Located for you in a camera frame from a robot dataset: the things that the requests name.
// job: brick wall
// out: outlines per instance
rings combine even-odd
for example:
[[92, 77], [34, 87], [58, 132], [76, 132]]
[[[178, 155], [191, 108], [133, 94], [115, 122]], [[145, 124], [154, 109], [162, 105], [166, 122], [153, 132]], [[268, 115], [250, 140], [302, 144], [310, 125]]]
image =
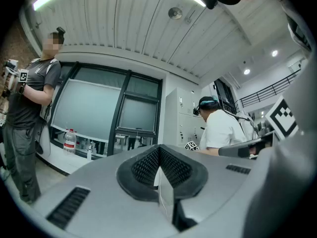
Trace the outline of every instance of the brick wall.
[[[27, 37], [19, 20], [16, 20], [7, 32], [0, 48], [0, 95], [3, 91], [3, 63], [8, 59], [18, 60], [18, 68], [25, 68], [31, 60], [38, 58]], [[5, 102], [0, 97], [0, 111], [4, 108]]]

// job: man in gray shirt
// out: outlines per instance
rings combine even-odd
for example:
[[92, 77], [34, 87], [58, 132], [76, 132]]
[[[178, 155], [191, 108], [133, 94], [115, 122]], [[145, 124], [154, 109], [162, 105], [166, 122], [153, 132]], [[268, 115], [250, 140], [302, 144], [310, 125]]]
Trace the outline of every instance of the man in gray shirt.
[[63, 33], [48, 35], [43, 41], [41, 58], [33, 60], [26, 68], [29, 74], [23, 92], [11, 93], [9, 97], [9, 109], [3, 128], [7, 167], [21, 199], [28, 203], [34, 202], [41, 195], [35, 174], [34, 126], [40, 117], [42, 105], [48, 106], [52, 101], [61, 70], [54, 56], [63, 42]]

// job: wristwatch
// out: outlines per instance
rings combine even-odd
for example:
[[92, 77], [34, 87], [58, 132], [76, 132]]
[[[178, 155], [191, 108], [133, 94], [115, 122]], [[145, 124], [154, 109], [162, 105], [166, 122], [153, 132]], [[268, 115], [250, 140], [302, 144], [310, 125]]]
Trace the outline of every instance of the wristwatch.
[[24, 88], [25, 88], [25, 83], [23, 83], [23, 85], [20, 86], [18, 93], [22, 95], [24, 92]]

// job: gray sleeve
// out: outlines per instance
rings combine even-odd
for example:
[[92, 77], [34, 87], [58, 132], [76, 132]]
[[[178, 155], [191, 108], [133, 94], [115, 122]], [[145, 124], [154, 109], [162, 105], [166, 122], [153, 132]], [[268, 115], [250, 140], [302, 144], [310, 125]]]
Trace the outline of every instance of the gray sleeve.
[[50, 85], [52, 86], [52, 88], [55, 89], [60, 77], [60, 72], [61, 72], [60, 63], [59, 62], [53, 63], [52, 66], [50, 67], [50, 70], [45, 76], [44, 85]]

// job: round ceiling vent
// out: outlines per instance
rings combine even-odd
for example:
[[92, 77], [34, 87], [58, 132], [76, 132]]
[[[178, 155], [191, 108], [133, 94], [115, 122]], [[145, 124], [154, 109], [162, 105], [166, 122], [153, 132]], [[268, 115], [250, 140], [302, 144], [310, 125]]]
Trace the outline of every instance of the round ceiling vent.
[[180, 8], [173, 7], [168, 11], [168, 16], [171, 19], [180, 19], [183, 15], [183, 12]]

